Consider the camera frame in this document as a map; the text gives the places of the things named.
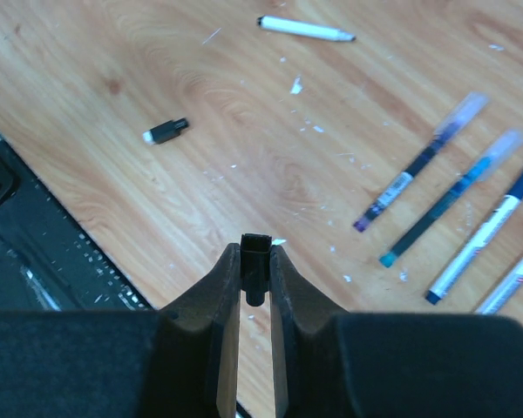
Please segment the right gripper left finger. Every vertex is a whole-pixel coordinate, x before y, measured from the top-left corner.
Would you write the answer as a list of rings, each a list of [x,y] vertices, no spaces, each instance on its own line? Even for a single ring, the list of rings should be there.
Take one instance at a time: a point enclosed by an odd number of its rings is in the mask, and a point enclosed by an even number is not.
[[[232,417],[241,250],[160,310],[0,313],[0,417]]]

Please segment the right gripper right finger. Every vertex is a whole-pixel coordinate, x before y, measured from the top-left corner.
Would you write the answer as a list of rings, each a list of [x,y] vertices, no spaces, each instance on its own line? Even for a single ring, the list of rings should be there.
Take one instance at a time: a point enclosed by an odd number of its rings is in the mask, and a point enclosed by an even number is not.
[[[523,326],[495,315],[363,313],[269,259],[280,417],[523,417]]]

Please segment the small black pen cap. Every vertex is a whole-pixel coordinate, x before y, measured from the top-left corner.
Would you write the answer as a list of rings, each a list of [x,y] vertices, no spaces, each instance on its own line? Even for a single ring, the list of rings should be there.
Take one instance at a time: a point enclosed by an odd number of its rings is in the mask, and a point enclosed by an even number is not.
[[[245,233],[241,236],[241,290],[251,307],[264,303],[269,287],[269,262],[272,238]]]

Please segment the white pen black tip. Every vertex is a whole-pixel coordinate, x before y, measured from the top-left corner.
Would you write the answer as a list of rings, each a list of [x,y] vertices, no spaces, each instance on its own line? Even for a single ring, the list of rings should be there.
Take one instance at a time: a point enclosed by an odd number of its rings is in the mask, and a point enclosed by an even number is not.
[[[442,300],[473,260],[492,241],[523,200],[523,172],[506,192],[489,218],[471,236],[428,289],[425,299],[432,305]]]

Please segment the white marker yellow end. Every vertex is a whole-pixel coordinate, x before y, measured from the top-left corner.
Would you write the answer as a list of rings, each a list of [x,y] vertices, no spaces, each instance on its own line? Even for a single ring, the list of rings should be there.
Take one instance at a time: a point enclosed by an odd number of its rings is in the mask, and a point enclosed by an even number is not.
[[[475,309],[476,314],[495,314],[523,284],[523,257]]]

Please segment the teal barrel gel pen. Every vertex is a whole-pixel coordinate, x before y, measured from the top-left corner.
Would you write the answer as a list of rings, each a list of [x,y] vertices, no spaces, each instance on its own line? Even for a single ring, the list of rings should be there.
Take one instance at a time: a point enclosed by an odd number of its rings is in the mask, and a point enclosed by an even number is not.
[[[483,152],[474,165],[448,189],[430,209],[400,237],[397,242],[380,258],[385,267],[391,267],[395,261],[409,249],[415,241],[439,219],[464,193],[476,182],[484,181],[497,170],[523,144],[523,134],[508,130]]]

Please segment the dark purple pen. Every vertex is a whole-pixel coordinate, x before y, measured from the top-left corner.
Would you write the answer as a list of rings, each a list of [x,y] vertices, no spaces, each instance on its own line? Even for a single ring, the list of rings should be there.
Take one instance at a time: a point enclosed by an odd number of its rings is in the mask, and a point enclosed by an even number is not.
[[[435,129],[431,142],[404,168],[374,200],[364,214],[353,224],[360,233],[378,218],[417,177],[431,160],[455,136],[477,117],[489,103],[489,97],[482,92],[470,92]]]

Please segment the white pen dark barrel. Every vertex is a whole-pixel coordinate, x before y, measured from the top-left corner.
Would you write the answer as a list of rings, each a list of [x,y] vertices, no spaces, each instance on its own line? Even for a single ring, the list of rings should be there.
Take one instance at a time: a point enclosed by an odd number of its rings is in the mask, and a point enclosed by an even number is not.
[[[268,15],[258,17],[257,25],[264,30],[330,42],[353,42],[357,38],[354,34],[338,28]]]

